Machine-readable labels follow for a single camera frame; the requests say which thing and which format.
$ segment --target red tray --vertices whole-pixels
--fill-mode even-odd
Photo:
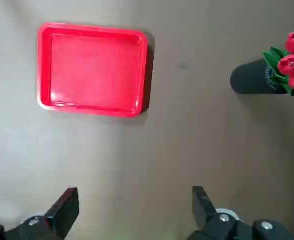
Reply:
[[[135,117],[148,40],[136,30],[45,23],[38,32],[37,100],[46,110]]]

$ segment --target tabletop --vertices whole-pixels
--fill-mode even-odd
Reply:
[[[42,23],[150,37],[149,109],[137,118],[41,109]],[[66,239],[186,239],[193,185],[247,223],[294,233],[294,97],[237,95],[233,69],[283,46],[294,0],[0,0],[0,223],[11,228],[78,187]]]

